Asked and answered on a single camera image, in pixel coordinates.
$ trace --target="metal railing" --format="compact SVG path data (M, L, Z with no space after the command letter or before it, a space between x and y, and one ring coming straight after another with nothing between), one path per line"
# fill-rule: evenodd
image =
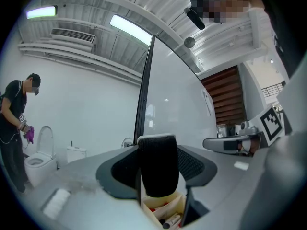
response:
M276 94L280 93L282 90L283 90L282 83L277 83L275 85L263 88L262 93L263 93L264 97L269 97L269 96L276 95Z

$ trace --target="toilet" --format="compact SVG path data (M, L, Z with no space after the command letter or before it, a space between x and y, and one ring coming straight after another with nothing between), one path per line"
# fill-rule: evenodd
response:
M66 152L67 152L67 163L86 158L86 149L83 148L67 147Z
M49 126L43 126L39 131L37 152L24 160L24 168L33 187L57 170L53 132Z

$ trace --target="air conditioner vent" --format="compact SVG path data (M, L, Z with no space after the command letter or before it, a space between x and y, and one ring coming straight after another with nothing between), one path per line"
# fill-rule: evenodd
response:
M95 35L89 33L83 33L75 30L61 28L53 28L50 33L50 36L55 39L67 40L72 42L78 41L79 43L84 44L92 44L95 39Z

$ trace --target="black t-shirt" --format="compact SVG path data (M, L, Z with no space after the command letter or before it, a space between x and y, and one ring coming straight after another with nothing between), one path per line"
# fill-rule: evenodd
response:
M276 33L276 50L289 78L307 49L305 0L262 0Z
M27 103L27 95L23 94L23 82L14 80L9 83L2 96L10 100L10 111L19 119L25 109ZM0 138L3 142L9 142L14 134L19 134L17 127L6 120L4 115L0 114Z

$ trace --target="glass partition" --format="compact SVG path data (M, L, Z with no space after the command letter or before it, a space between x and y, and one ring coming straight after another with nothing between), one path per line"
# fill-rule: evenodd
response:
M171 133L179 145L202 148L216 137L212 98L168 46L155 38L153 47L143 134Z

